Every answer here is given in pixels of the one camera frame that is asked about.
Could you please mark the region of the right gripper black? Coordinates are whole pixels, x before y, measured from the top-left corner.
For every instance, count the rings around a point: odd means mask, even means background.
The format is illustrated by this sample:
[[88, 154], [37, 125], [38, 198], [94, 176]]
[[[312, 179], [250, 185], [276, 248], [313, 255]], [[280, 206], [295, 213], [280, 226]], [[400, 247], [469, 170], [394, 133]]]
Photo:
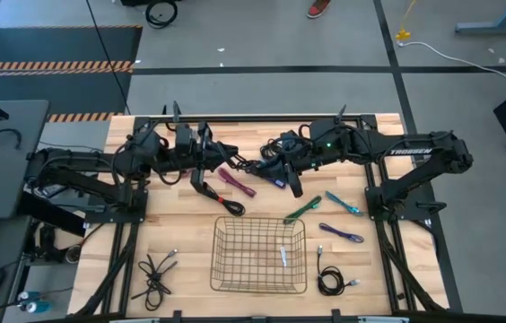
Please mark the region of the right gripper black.
[[293, 130], [281, 133], [274, 140], [276, 161], [259, 161], [252, 168], [252, 174], [264, 179], [286, 180], [294, 197], [303, 195], [298, 172], [314, 168], [312, 142]]

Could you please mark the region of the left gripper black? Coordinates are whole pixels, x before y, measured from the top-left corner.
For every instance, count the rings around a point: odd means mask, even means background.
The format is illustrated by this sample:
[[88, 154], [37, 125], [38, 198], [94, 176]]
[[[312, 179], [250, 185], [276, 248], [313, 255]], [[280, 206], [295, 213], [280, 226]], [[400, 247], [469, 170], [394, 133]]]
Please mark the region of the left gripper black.
[[231, 144], [214, 143], [213, 133], [207, 123], [199, 123], [197, 131], [187, 123], [177, 124], [174, 152], [183, 168], [195, 168], [191, 171], [190, 184], [200, 195], [206, 192], [205, 170], [217, 168], [217, 152], [232, 169], [238, 164], [232, 160], [239, 154], [239, 147]]

